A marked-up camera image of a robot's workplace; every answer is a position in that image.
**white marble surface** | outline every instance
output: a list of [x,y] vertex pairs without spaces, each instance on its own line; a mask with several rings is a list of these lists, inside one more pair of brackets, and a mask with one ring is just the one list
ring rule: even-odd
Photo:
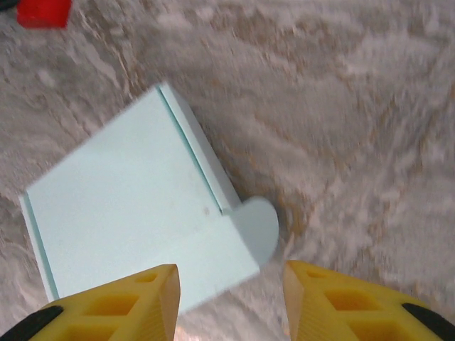
[[288,258],[455,320],[455,2],[79,0],[66,31],[0,14],[0,333],[45,303],[17,195],[163,79],[284,227],[178,340],[287,340]]

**light blue box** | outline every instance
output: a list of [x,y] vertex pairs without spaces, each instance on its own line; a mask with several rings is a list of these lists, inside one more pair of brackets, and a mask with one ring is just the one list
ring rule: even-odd
[[159,85],[21,197],[48,299],[177,264],[180,313],[254,276],[278,240],[240,202],[188,104]]

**red object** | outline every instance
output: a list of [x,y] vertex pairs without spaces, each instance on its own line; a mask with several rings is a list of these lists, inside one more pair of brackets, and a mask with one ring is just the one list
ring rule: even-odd
[[21,0],[17,21],[25,28],[65,28],[71,0]]

